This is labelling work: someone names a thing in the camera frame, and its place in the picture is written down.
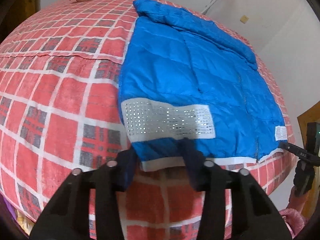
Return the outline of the pink sleeved forearm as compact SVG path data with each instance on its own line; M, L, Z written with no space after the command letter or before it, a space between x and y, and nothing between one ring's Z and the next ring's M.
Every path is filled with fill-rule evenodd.
M296 187L293 186L287 207L279 211L292 239L294 239L306 225L307 219L302 215L302 211L309 196L308 193L302 196L296 196L295 191Z

